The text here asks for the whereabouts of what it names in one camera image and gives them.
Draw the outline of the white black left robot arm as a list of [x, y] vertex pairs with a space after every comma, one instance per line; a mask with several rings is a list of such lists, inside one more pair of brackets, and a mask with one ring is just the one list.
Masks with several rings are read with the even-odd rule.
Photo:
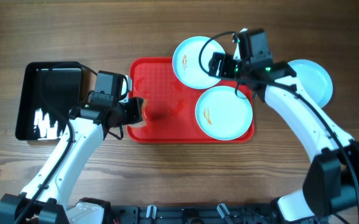
[[83, 198], [68, 200], [80, 173], [112, 128], [143, 121], [145, 100], [129, 98], [129, 77], [100, 71], [95, 89], [70, 110], [56, 148], [19, 195], [0, 199], [0, 223], [112, 223], [111, 204]]

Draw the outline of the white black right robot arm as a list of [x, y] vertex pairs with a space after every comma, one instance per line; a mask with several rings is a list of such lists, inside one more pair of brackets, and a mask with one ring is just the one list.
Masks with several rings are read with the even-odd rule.
[[356, 207], [359, 222], [359, 141], [337, 126], [307, 94], [296, 71], [275, 62], [262, 29], [232, 32], [234, 54], [215, 52], [205, 73], [245, 85], [275, 110], [311, 161], [300, 190], [271, 203], [271, 223], [319, 221]]

